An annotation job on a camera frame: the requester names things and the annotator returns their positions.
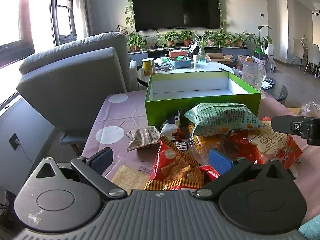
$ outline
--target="wall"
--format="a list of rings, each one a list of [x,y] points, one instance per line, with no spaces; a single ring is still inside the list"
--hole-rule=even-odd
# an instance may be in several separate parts
[[[16,133],[27,156],[34,161],[54,128],[21,96],[16,100],[0,111],[0,185],[14,194],[20,191],[32,164],[21,147],[13,150],[10,137]]]
[[[221,3],[223,15],[228,22],[227,30],[231,33],[241,33],[245,30],[259,33],[257,27],[268,24],[266,0],[221,0]],[[117,25],[124,25],[124,19],[127,17],[124,15],[126,6],[127,0],[90,0],[95,33],[110,32]],[[142,33],[151,37],[154,34],[155,32]],[[262,35],[267,34],[267,29],[262,31]]]
[[[320,47],[320,16],[312,15],[313,21],[313,44]]]
[[[287,0],[267,0],[269,36],[274,44],[274,58],[287,62],[289,20]]]
[[[287,63],[292,63],[294,59],[293,39],[302,39],[303,35],[309,42],[313,40],[313,22],[312,11],[297,0],[287,0],[288,17],[289,17],[289,43]],[[300,63],[300,59],[296,59],[295,64]]]

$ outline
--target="gray armchair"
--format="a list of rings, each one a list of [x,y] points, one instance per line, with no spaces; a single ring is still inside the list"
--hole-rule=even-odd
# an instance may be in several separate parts
[[[64,132],[61,144],[84,143],[110,94],[138,90],[137,64],[122,33],[103,33],[33,54],[20,67],[17,91]]]

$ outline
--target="open cardboard box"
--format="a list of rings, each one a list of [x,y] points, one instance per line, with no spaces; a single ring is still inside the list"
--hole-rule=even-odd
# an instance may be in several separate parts
[[[183,114],[200,103],[245,104],[258,113],[261,93],[232,73],[193,72],[152,75],[147,89],[145,108],[148,125],[160,127],[171,115]]]

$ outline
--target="white chair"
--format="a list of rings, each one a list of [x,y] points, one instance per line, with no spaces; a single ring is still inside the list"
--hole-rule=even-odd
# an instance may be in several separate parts
[[[294,60],[296,59],[296,57],[300,58],[300,65],[299,65],[299,69],[300,69],[302,60],[305,59],[306,61],[308,61],[308,59],[303,57],[304,56],[304,48],[302,45],[302,41],[298,40],[298,39],[293,39],[293,43],[294,43],[294,59],[292,61],[292,64],[293,64]]]
[[[319,51],[319,46],[316,44],[308,43],[308,64],[306,66],[306,69],[304,73],[306,73],[306,70],[309,66],[309,64],[315,65],[315,79],[317,77],[317,72],[320,64],[320,51]]]

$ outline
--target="bolt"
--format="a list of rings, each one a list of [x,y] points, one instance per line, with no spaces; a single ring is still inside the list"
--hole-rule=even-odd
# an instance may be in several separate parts
[[[198,197],[210,197],[212,195],[212,191],[206,188],[199,189],[196,191],[196,195]]]
[[[114,188],[108,194],[112,197],[123,197],[125,196],[125,191],[122,188]]]

